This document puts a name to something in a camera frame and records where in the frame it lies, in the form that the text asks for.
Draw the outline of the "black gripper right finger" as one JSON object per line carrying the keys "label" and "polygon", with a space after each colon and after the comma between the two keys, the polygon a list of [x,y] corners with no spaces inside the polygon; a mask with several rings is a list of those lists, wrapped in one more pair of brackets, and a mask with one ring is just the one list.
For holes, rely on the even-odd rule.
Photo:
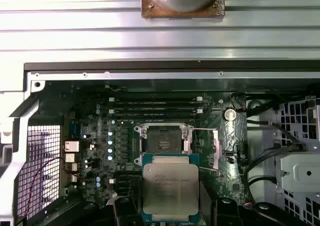
{"label": "black gripper right finger", "polygon": [[271,203],[259,202],[247,207],[232,198],[219,197],[203,183],[199,185],[199,210],[206,225],[307,225]]}

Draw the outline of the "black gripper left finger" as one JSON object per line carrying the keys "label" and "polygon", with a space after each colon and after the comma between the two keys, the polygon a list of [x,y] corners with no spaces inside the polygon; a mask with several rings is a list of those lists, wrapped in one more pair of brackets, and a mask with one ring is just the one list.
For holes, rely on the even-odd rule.
{"label": "black gripper left finger", "polygon": [[144,225],[141,216],[141,178],[112,178],[105,209],[114,225]]}

